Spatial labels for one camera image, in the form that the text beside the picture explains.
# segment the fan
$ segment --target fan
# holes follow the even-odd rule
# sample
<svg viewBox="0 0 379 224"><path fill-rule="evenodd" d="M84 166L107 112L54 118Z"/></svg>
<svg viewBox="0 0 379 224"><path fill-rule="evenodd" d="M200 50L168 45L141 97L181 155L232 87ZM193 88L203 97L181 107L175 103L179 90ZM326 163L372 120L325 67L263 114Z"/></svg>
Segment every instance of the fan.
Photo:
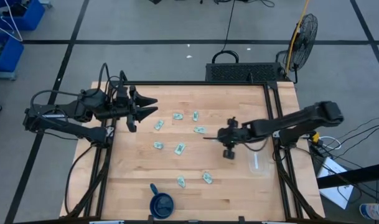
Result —
<svg viewBox="0 0 379 224"><path fill-rule="evenodd" d="M288 55L290 53L290 45L287 50L280 51L276 54L275 62L278 62L279 56L281 54L284 54L283 64L285 65L286 69L282 68L283 75L286 77L286 71L288 70L294 72L296 76L296 81L294 83L297 83L297 71L304 66L309 54L311 53L312 47L314 46L317 30L317 18L312 14L305 15L300 23L299 31L296 33L296 30L294 30L294 33L291 37L290 43L293 41L293 39L294 43L290 59L288 59Z"/></svg>

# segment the wooden table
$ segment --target wooden table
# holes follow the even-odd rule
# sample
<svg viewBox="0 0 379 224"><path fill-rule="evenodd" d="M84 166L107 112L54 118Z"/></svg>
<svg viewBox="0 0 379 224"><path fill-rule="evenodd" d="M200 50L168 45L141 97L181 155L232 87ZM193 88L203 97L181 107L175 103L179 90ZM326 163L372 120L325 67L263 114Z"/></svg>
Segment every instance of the wooden table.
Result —
<svg viewBox="0 0 379 224"><path fill-rule="evenodd" d="M284 114L299 109L292 83L278 83ZM224 147L219 142L202 139L216 136L219 128L227 126L227 119L236 116L241 122L268 118L264 92L261 86L137 86L143 96L157 98L159 109L137 124L138 131L130 133L125 119L118 121L110 170L106 185L102 219L146 220L150 215L149 202L154 183L160 192L170 194L175 211L168 220L284 220L281 192L275 161L272 160L271 140L258 153L261 171L252 172L253 152L244 146L235 147L235 160L222 157ZM272 105L275 110L272 91ZM199 121L192 114L199 112ZM184 114L183 120L172 119L173 113ZM154 129L159 119L164 120L160 131ZM99 126L93 119L85 126ZM195 126L207 128L207 134L194 133ZM154 141L164 143L164 149L153 148ZM178 143L186 148L182 155L174 153ZM252 144L257 148L262 142ZM297 144L307 149L305 140ZM89 143L79 140L75 158ZM81 199L88 188L95 150L76 165L70 179L69 208ZM292 161L297 185L315 211L324 216L311 158L305 152L292 150ZM213 184L207 184L202 174L208 171ZM186 188L177 184L183 175ZM292 216L295 217L292 195L289 192ZM94 194L92 213L98 192Z"/></svg>

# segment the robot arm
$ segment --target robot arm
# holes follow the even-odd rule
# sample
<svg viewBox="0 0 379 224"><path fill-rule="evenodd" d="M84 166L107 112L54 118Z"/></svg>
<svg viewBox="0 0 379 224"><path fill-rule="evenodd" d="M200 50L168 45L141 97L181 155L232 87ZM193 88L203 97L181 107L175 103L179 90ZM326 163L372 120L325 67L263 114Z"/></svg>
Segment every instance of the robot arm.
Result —
<svg viewBox="0 0 379 224"><path fill-rule="evenodd" d="M302 135L309 134L321 126L338 126L343 120L344 117L336 103L323 101L282 118L248 121L242 123L241 128L238 128L238 121L234 117L228 120L227 128L218 130L216 138L205 139L217 139L222 142L227 147L223 156L234 159L235 153L232 149L236 144L262 141L274 134L282 146L289 147L297 143Z"/></svg>
<svg viewBox="0 0 379 224"><path fill-rule="evenodd" d="M157 99L141 96L135 86L128 88L123 85L112 86L116 98L108 96L99 89L82 90L77 100L67 105L38 105L31 103L25 110L23 125L32 132L53 129L63 133L74 134L78 138L86 138L91 143L104 144L113 131L110 128L86 128L68 122L68 119L86 123L95 116L97 120L127 117L129 131L136 132L135 121L141 122L145 117L157 110L157 107L145 107L157 102Z"/></svg>

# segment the blue cup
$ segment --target blue cup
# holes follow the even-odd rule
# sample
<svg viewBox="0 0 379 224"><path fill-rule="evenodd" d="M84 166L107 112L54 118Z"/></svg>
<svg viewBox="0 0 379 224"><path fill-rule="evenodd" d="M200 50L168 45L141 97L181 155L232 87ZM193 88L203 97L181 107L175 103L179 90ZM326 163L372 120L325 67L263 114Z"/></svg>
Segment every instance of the blue cup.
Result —
<svg viewBox="0 0 379 224"><path fill-rule="evenodd" d="M154 184L151 184L151 190L154 193L149 206L151 214L157 219L168 218L174 211L174 201L172 197L166 193L159 193Z"/></svg>

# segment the dollar bill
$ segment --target dollar bill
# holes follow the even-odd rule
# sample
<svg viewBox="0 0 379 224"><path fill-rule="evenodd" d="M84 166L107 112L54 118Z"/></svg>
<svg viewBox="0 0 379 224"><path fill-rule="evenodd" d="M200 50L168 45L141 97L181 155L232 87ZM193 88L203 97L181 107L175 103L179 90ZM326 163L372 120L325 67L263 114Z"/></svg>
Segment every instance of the dollar bill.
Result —
<svg viewBox="0 0 379 224"><path fill-rule="evenodd" d="M178 182L178 185L181 186L182 188L185 187L185 179L184 179L183 176L179 176L179 177L177 178L177 182Z"/></svg>
<svg viewBox="0 0 379 224"><path fill-rule="evenodd" d="M194 131L196 133L205 134L206 133L206 128L205 127L195 127Z"/></svg>
<svg viewBox="0 0 379 224"><path fill-rule="evenodd" d="M208 183L208 184L212 184L212 182L213 182L213 178L208 172L204 172L203 180L206 181L206 183Z"/></svg>
<svg viewBox="0 0 379 224"><path fill-rule="evenodd" d="M192 118L194 121L197 121L199 119L199 112L195 111L194 116Z"/></svg>
<svg viewBox="0 0 379 224"><path fill-rule="evenodd" d="M174 113L174 119L183 119L184 115L180 113Z"/></svg>
<svg viewBox="0 0 379 224"><path fill-rule="evenodd" d="M175 153L178 154L178 155L181 155L182 152L184 151L185 149L185 144L184 143L180 143L178 144L178 146L175 148Z"/></svg>
<svg viewBox="0 0 379 224"><path fill-rule="evenodd" d="M161 142L154 142L153 147L155 147L156 149L162 149L164 145Z"/></svg>
<svg viewBox="0 0 379 224"><path fill-rule="evenodd" d="M164 121L163 120L159 120L157 122L157 124L154 126L154 129L160 130L162 128L163 124L164 124Z"/></svg>

